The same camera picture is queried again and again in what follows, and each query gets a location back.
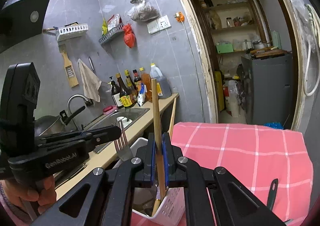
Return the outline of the pink sleeve forearm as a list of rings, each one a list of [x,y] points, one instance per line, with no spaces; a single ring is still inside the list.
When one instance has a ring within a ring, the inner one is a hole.
[[[1,218],[4,225],[30,225],[32,221],[29,215],[8,200],[3,186],[1,181]]]

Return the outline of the left hand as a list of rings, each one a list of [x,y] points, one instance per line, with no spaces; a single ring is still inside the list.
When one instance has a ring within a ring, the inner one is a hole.
[[[37,202],[39,204],[38,212],[42,214],[56,202],[55,180],[54,176],[45,178],[43,189],[38,192],[32,188],[18,184],[16,180],[1,180],[4,194],[8,201],[26,211],[22,200]]]

